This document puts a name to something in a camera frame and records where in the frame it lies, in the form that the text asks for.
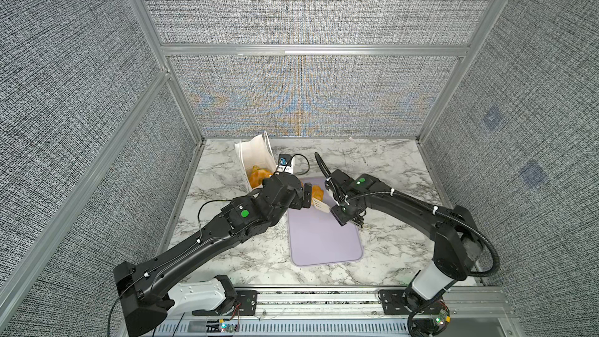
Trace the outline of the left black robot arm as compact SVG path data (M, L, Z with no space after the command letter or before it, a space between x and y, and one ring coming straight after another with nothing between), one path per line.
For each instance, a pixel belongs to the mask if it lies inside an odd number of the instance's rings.
M208 224L171 249L139 264L113 269L118 300L130 336L159 326L176 301L169 291L223 252L276 226L290 209L310 208L312 185L291 173L276 173L261 188L233 198Z

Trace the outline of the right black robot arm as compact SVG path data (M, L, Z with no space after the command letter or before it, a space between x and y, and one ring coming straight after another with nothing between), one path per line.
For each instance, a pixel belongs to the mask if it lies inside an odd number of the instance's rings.
M335 201L331 212L340 225L359 225L362 215L372 209L412 226L434 243L431 263L405 289L402 303L409 310L469 277L485 248L472 232L476 225L464 208L454 211L421 201L368 174L353 179L335 170L325 179L325 187Z

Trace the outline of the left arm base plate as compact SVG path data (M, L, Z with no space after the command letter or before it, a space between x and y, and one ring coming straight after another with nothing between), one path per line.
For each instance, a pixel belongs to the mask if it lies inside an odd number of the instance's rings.
M232 318L232 314L236 310L236 315L254 316L257 309L257 295L258 292L255 290L238 290L234 300L226 298L223 304L215 310L193 310L192 315Z

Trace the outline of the round flaky bun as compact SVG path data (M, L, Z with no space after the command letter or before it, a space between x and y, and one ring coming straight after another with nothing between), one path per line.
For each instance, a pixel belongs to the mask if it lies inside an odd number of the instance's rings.
M312 198L318 201L324 200L324 190L321 189L318 185L313 185L311 188Z

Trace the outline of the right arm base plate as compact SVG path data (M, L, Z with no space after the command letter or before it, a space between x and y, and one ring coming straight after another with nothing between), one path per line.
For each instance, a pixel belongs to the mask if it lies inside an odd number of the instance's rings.
M379 290L377 292L384 315L400 315L408 316L410 312L421 306L424 303L420 300L416 293L405 295L404 288ZM438 300L430 306L420 311L421 315L441 315L444 311L449 310L443 300Z

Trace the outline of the reddish brown triangular bread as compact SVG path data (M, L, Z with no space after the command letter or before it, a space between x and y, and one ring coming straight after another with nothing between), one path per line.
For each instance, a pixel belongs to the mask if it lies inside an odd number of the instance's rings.
M255 165L251 172L250 175L248 176L248 181L250 183L250 186L252 189L261 187L263 184L263 181L265 179L268 179L272 176L272 172L269 171L266 168L261 168L257 165Z

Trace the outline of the white paper gift bag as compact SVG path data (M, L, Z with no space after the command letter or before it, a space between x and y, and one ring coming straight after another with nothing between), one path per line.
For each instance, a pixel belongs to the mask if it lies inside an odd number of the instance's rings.
M276 171L277 163L266 130L250 140L235 142L235 152L242 169L243 184L248 191L254 189L251 187L250 182L251 171L254 166L265 169L270 173Z

